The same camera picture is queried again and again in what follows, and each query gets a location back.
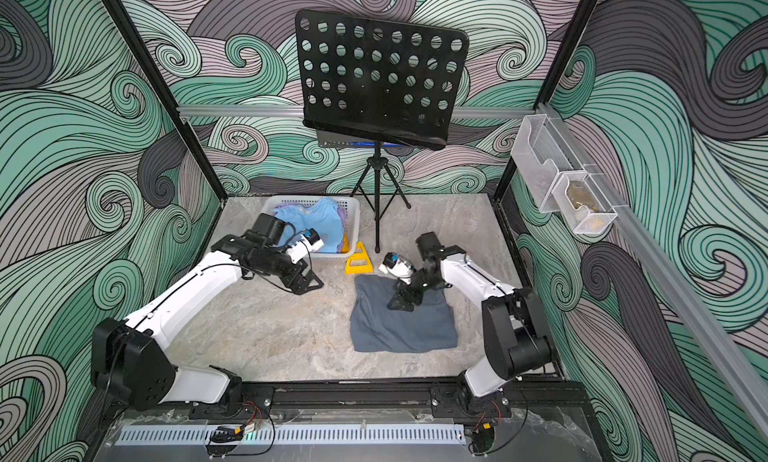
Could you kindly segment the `grey t-shirt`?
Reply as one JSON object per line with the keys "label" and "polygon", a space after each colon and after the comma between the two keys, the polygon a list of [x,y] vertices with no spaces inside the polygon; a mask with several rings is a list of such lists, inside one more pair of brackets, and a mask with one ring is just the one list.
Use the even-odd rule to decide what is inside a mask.
{"label": "grey t-shirt", "polygon": [[413,311],[390,310],[395,281],[374,275],[355,278],[356,302],[350,337],[363,353],[426,353],[458,346],[453,309],[442,290],[429,290]]}

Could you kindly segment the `light blue t-shirt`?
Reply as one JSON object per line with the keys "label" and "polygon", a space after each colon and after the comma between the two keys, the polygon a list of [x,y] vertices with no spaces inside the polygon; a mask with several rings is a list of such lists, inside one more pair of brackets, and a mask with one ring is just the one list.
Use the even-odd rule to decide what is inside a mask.
{"label": "light blue t-shirt", "polygon": [[315,230],[324,245],[321,253],[337,254],[343,246],[344,224],[338,204],[327,197],[315,202],[311,207],[301,204],[283,204],[272,210],[278,219],[292,224],[299,232]]}

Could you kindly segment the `white plastic laundry basket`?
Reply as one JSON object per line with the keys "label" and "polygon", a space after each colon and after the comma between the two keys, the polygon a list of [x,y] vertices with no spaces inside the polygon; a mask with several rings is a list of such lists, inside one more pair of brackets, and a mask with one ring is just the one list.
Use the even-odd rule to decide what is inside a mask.
{"label": "white plastic laundry basket", "polygon": [[[346,223],[344,224],[344,231],[345,231],[345,235],[347,235],[349,239],[350,251],[347,253],[341,253],[341,247],[340,247],[337,254],[326,254],[326,253],[321,253],[319,251],[319,252],[315,252],[312,255],[312,257],[330,258],[330,259],[346,259],[353,253],[359,237],[360,204],[356,199],[353,199],[351,197],[328,197],[328,196],[306,196],[306,195],[274,196],[274,197],[268,198],[264,202],[264,205],[262,207],[262,212],[268,215],[274,216],[272,213],[272,210],[283,204],[296,203],[296,204],[301,204],[305,207],[311,207],[315,202],[317,202],[323,197],[330,198],[334,200],[337,204],[342,204],[345,206],[347,210],[348,218]],[[299,233],[300,232],[297,231],[292,224],[288,223],[286,232],[281,236],[279,244],[283,245],[286,242],[289,242],[295,235]]]}

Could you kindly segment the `purple t-shirt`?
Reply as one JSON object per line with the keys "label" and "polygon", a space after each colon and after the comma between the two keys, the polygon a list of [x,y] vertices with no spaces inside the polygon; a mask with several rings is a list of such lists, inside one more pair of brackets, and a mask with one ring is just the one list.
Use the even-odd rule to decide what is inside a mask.
{"label": "purple t-shirt", "polygon": [[341,222],[343,224],[345,224],[346,221],[347,221],[347,218],[348,218],[347,210],[346,210],[345,206],[342,205],[342,204],[338,204],[337,205],[337,213],[338,213],[338,216],[340,217]]}

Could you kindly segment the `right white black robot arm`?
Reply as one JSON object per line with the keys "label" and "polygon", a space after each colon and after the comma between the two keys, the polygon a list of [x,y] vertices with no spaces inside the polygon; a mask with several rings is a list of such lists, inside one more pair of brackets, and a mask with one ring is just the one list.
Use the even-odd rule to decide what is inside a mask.
{"label": "right white black robot arm", "polygon": [[443,245],[428,232],[416,240],[422,266],[416,268],[394,252],[384,256],[379,270],[396,279],[388,308],[412,312],[429,290],[456,289],[481,313],[484,356],[464,371],[452,396],[466,414],[496,395],[510,381],[553,364],[555,348],[548,325],[532,308],[540,299],[530,287],[514,287],[478,266],[457,245]]}

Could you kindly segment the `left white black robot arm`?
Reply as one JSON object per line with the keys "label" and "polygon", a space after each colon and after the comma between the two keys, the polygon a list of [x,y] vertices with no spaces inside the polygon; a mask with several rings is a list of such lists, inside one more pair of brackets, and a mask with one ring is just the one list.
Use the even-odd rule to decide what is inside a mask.
{"label": "left white black robot arm", "polygon": [[204,307],[240,280],[258,277],[293,295],[322,288],[310,265],[324,245],[321,236],[305,229],[285,237],[288,226],[260,214],[243,235],[214,243],[195,267],[146,306],[99,323],[91,339],[92,385],[136,411],[167,403],[242,401],[242,380],[235,373],[177,365],[167,350]]}

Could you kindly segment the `yellow plastic triangular block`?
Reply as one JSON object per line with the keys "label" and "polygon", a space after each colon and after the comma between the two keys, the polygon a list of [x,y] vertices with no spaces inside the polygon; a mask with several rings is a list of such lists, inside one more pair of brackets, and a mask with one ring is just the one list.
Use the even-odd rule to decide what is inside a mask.
{"label": "yellow plastic triangular block", "polygon": [[345,264],[346,275],[371,274],[374,267],[364,244],[360,241],[356,243],[353,253],[348,257]]}

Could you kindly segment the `grey box behind stand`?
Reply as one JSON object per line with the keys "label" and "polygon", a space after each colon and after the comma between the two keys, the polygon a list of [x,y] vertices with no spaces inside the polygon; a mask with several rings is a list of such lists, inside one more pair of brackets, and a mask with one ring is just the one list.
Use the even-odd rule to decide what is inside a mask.
{"label": "grey box behind stand", "polygon": [[323,130],[316,131],[317,142],[321,148],[374,148],[376,145],[380,145],[382,148],[398,148],[398,144],[376,142],[368,139],[354,137],[344,134],[337,134],[334,132],[328,132]]}

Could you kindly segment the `black perforated music stand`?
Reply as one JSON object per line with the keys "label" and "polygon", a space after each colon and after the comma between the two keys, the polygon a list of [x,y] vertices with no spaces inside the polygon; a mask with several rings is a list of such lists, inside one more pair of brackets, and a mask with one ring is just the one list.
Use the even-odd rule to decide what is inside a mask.
{"label": "black perforated music stand", "polygon": [[295,16],[303,124],[373,146],[352,193],[379,224],[386,144],[441,151],[469,49],[460,30],[303,9]]}

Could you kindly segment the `clear plastic wall bin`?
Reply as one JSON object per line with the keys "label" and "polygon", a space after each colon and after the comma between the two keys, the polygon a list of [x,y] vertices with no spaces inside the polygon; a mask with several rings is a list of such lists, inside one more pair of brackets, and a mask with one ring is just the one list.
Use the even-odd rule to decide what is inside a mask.
{"label": "clear plastic wall bin", "polygon": [[545,114],[524,117],[511,156],[541,213],[560,214],[575,235],[609,230],[617,214],[566,141],[561,123]]}

